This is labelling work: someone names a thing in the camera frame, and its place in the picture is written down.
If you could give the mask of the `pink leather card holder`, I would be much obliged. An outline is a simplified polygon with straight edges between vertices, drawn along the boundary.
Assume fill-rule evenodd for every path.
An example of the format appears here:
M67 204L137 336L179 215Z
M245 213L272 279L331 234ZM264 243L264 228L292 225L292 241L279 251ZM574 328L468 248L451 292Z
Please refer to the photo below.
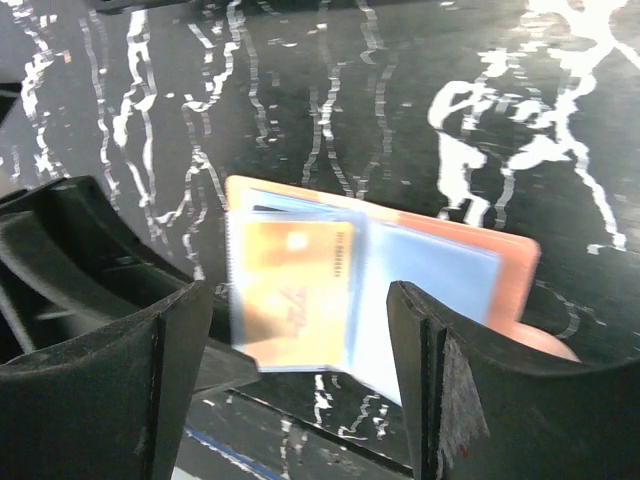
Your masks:
M521 322L540 253L531 239L246 176L228 178L226 190L232 344L245 354L239 294L243 226L254 220L348 221L356 228L343 361L280 371L258 365L264 372L344 372L399 402L386 307L395 281L411 282L519 343L568 360L574 356L558 338Z

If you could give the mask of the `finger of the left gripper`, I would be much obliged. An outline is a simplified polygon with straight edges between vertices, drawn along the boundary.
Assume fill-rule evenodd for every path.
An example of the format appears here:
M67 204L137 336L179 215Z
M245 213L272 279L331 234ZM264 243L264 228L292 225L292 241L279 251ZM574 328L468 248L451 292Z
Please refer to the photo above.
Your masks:
M89 176L1 199L1 320L20 348L5 400L202 396L256 381L209 334L208 286L126 225Z

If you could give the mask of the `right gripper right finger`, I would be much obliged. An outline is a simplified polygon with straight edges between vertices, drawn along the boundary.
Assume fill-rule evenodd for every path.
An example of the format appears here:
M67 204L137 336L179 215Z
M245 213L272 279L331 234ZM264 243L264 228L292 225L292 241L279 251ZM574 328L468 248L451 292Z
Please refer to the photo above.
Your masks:
M395 281L387 315L417 479L635 479L639 363L511 340Z

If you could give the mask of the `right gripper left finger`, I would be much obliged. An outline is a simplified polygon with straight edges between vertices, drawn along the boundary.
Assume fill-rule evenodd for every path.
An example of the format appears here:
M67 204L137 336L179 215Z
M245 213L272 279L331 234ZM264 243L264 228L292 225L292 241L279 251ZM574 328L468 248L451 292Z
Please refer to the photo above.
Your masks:
M170 478L212 310L197 281L2 365L2 478Z

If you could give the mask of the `orange card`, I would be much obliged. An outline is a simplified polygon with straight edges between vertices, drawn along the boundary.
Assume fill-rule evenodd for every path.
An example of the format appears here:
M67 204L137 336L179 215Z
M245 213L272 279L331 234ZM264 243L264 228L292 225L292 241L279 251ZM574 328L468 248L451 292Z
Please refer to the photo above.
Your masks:
M254 220L242 233L239 294L247 354L273 371L340 364L355 226Z

